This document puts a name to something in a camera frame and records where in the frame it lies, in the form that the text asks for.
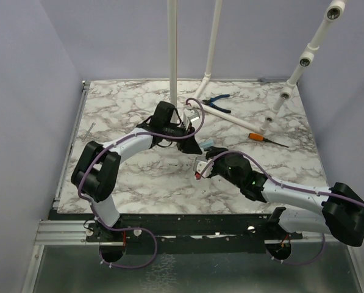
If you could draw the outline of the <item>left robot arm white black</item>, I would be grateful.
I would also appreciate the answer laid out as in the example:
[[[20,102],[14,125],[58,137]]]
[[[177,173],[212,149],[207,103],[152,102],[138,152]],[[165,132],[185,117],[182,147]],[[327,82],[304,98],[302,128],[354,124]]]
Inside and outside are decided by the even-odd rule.
[[[182,153],[202,154],[194,135],[203,122],[204,112],[193,109],[189,103],[180,116],[173,104],[161,101],[151,116],[122,138],[103,144],[92,140],[85,145],[71,183],[77,187],[78,196],[90,203],[95,220],[102,224],[100,233],[105,239],[114,241],[121,234],[117,222],[120,213],[112,198],[120,164],[163,140],[176,143]]]

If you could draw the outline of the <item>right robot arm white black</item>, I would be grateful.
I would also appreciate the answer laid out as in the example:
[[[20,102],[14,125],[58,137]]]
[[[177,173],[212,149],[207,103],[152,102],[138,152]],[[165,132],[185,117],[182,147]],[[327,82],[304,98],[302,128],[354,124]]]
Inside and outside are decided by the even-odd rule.
[[[294,206],[284,209],[266,224],[268,234],[280,239],[287,233],[309,231],[327,233],[336,240],[359,247],[364,240],[364,201],[346,184],[311,187],[276,179],[260,168],[252,169],[256,160],[241,151],[211,148],[196,158],[197,179],[221,176],[237,186],[252,201]]]

